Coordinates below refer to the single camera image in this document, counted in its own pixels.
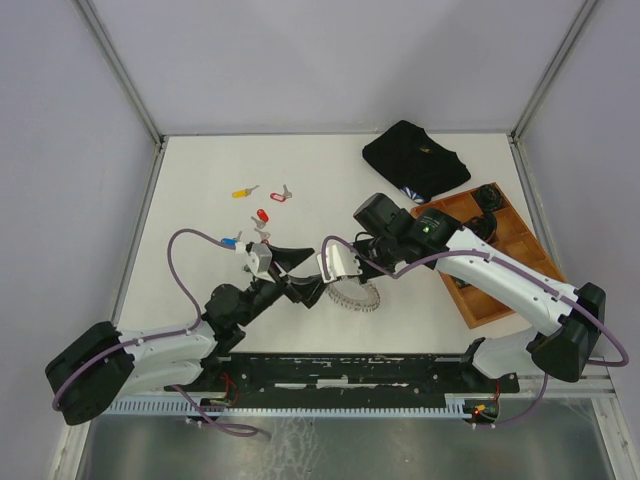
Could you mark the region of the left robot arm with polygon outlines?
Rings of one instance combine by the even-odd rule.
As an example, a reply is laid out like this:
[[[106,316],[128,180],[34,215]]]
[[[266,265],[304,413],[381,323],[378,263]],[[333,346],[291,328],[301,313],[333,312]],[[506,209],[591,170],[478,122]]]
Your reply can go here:
[[[45,368],[54,393],[52,407],[67,425],[88,422],[128,395],[193,383],[209,390],[221,378],[219,358],[245,337],[244,327],[286,298],[312,308],[333,281],[325,254],[319,271],[296,277],[292,270],[313,257],[311,248],[251,243],[243,250],[252,274],[245,289],[221,284],[196,318],[181,326],[119,330],[110,322],[91,326]]]

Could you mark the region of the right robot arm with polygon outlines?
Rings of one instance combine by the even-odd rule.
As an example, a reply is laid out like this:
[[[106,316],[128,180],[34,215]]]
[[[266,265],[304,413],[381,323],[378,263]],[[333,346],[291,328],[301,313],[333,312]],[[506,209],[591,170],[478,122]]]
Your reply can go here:
[[[412,217],[376,193],[354,218],[372,237],[356,242],[356,249],[381,268],[392,271],[401,262],[424,260],[428,268],[476,287],[528,322],[526,330],[472,342],[458,368],[467,389],[481,391],[494,379],[529,368],[564,382],[580,379],[600,337],[602,288],[575,287],[539,273],[436,208]]]

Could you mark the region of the solid red tagged key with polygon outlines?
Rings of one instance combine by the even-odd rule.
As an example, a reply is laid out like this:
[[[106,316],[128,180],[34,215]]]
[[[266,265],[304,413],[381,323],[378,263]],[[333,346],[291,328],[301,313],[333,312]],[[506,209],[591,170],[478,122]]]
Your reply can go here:
[[[258,229],[263,229],[269,222],[269,216],[263,209],[258,209],[256,214],[251,217]]]

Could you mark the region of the metal disc with keyrings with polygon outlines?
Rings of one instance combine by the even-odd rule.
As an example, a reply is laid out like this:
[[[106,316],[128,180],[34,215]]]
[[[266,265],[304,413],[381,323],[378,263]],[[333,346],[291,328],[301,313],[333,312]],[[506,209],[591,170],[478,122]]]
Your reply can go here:
[[[361,283],[358,279],[343,279],[330,284],[326,294],[337,305],[356,312],[373,312],[380,306],[378,289],[371,282]]]

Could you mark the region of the blue tagged key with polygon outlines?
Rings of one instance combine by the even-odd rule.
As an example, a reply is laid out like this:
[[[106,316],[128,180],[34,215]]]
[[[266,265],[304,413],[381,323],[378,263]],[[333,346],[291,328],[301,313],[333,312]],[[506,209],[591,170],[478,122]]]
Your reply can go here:
[[[236,244],[241,240],[242,231],[239,231],[238,234],[234,237],[224,237],[220,240],[220,242],[230,248],[234,248]]]

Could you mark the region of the wooden compartment tray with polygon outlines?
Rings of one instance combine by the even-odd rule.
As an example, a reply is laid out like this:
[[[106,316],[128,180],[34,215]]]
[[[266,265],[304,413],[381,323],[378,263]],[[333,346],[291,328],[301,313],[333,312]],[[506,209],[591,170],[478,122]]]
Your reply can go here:
[[[522,217],[496,183],[504,198],[503,208],[483,212],[473,193],[479,188],[434,200],[411,209],[418,217],[426,208],[435,208],[460,221],[489,245],[527,267],[557,281],[565,277],[527,227]],[[504,304],[469,283],[449,275],[441,276],[447,290],[471,329],[486,325],[512,313]]]

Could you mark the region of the red frame tagged key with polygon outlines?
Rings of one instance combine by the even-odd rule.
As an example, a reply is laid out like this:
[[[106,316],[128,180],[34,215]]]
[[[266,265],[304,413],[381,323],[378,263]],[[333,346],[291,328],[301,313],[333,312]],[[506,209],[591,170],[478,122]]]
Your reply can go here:
[[[271,237],[271,233],[265,230],[261,230],[258,228],[255,228],[254,231],[259,235],[260,238],[260,242],[261,243],[265,243],[268,244],[270,237]]]

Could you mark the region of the red open tagged key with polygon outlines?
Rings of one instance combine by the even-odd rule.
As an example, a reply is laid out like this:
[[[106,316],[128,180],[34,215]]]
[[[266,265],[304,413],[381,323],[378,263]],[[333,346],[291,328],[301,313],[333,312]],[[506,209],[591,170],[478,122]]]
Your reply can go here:
[[[289,191],[286,184],[282,185],[282,189],[280,192],[272,192],[270,194],[270,199],[279,203],[283,203],[289,200],[292,197],[292,193]]]

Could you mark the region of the black round item in tray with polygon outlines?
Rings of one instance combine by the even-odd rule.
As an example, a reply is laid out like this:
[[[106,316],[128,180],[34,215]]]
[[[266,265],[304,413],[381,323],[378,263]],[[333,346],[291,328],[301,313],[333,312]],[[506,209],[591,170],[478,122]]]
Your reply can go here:
[[[504,198],[493,184],[484,184],[473,193],[474,200],[481,211],[494,212],[503,208]]]

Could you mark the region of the yellow tagged key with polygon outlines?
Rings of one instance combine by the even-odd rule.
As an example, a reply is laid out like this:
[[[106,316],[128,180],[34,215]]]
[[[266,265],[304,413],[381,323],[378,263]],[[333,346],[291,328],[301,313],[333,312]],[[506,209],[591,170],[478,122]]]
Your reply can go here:
[[[231,197],[234,198],[234,199],[246,198],[246,197],[250,196],[258,188],[259,188],[259,185],[255,185],[253,187],[236,190],[231,194]]]

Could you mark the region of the black folded cloth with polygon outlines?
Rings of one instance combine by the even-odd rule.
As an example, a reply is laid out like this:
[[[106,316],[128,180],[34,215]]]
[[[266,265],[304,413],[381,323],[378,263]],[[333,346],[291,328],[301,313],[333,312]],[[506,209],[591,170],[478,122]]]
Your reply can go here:
[[[401,120],[362,149],[364,161],[416,204],[429,203],[471,179],[456,152]]]

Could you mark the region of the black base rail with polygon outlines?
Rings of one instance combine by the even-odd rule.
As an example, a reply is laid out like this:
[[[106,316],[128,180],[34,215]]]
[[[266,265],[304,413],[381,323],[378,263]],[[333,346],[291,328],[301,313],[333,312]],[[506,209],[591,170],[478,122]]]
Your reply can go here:
[[[242,393],[310,389],[376,389],[387,392],[492,397],[518,393],[514,373],[490,379],[456,355],[232,353],[202,362],[189,394],[228,393],[232,405]]]

